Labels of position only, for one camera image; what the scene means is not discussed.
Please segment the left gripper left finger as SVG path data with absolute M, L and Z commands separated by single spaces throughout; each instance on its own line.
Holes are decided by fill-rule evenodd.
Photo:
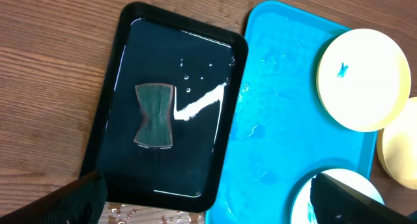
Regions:
M 1 224 L 97 224 L 108 190 L 104 175 L 93 171 L 1 217 Z

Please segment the light blue plate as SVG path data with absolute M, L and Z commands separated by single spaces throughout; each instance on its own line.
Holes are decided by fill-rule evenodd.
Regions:
M 327 169 L 323 173 L 384 204 L 376 187 L 359 173 L 348 169 Z M 310 201 L 311 181 L 316 176 L 317 174 L 313 175 L 297 193 L 291 208 L 290 224 L 317 224 L 313 205 Z

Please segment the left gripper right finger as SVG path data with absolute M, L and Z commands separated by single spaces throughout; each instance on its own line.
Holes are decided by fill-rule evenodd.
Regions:
M 310 202 L 318 224 L 416 224 L 348 185 L 319 173 L 311 180 Z

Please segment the yellow-green plate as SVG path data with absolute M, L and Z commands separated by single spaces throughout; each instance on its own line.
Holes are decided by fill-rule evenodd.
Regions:
M 378 132 L 377 155 L 388 175 L 409 189 L 416 189 L 416 98 L 407 100 L 402 112 Z
M 317 92 L 330 116 L 357 132 L 384 128 L 410 94 L 408 60 L 388 35 L 353 29 L 334 39 L 317 68 Z

